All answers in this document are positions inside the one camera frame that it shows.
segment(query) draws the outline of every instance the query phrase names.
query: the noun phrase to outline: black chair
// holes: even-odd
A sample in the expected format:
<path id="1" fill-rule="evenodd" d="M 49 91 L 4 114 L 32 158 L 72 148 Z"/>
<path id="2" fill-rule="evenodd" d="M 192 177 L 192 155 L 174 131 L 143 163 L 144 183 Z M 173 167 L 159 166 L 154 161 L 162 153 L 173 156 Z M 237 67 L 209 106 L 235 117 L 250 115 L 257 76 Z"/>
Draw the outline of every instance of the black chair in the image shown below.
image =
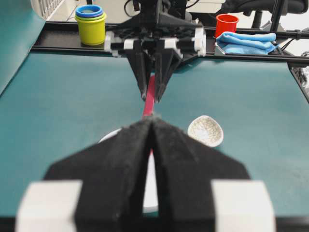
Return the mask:
<path id="1" fill-rule="evenodd" d="M 286 0 L 281 15 L 291 14 L 303 14 L 308 10 L 309 0 Z M 252 28 L 260 28 L 262 11 L 269 11 L 272 13 L 275 0 L 226 0 L 222 4 L 221 9 L 216 14 L 205 13 L 191 13 L 193 19 L 199 18 L 199 20 L 205 26 L 215 26 L 215 16 L 226 13 L 239 13 L 243 12 L 244 15 L 250 16 L 252 11 L 255 11 L 254 21 Z"/>

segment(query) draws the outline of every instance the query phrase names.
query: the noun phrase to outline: white bowl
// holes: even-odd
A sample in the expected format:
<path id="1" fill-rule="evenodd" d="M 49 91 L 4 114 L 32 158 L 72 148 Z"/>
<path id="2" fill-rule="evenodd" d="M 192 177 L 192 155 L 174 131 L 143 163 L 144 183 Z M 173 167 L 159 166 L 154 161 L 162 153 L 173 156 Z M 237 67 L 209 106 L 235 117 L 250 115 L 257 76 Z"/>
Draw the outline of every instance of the white bowl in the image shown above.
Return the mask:
<path id="1" fill-rule="evenodd" d="M 210 147 L 218 146 L 223 141 L 223 130 L 219 123 L 206 115 L 200 116 L 190 123 L 188 135 Z"/>

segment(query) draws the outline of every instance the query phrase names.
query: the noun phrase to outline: white plate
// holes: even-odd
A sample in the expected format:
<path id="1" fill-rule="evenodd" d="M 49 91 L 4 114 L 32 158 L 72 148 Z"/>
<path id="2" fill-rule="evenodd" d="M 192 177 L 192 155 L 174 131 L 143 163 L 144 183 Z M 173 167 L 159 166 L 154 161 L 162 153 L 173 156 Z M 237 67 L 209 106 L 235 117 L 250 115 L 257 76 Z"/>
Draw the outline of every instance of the white plate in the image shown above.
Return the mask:
<path id="1" fill-rule="evenodd" d="M 113 136 L 115 136 L 119 131 L 121 130 L 121 128 L 116 129 L 110 133 L 108 133 L 107 135 L 105 135 L 103 138 L 101 138 L 101 140 L 98 143 L 101 143 L 104 140 L 107 140 L 109 138 L 112 138 Z"/>
<path id="2" fill-rule="evenodd" d="M 223 130 L 219 123 L 210 116 L 200 116 L 194 119 L 188 127 L 188 135 L 199 142 L 215 147 L 223 141 Z"/>

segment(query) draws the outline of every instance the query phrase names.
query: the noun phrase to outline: red cup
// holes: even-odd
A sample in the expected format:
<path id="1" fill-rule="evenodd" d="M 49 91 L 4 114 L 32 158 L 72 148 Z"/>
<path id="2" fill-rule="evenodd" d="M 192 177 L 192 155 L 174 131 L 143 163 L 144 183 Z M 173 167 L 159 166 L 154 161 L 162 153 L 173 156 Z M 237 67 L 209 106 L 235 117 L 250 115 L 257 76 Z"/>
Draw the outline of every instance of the red cup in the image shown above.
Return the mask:
<path id="1" fill-rule="evenodd" d="M 239 19 L 229 14 L 220 14 L 217 16 L 216 38 L 225 31 L 235 32 L 236 24 Z"/>

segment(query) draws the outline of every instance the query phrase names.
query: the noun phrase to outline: yellow cup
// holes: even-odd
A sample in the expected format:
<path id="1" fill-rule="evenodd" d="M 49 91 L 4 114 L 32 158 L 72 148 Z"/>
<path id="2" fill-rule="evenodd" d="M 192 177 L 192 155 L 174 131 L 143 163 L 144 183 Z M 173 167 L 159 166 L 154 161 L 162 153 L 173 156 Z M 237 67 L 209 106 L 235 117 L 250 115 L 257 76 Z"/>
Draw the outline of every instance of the yellow cup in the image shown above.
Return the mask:
<path id="1" fill-rule="evenodd" d="M 99 45 L 105 41 L 105 12 L 103 18 L 87 21 L 82 20 L 80 17 L 75 17 L 78 22 L 78 31 L 81 41 L 86 45 Z"/>

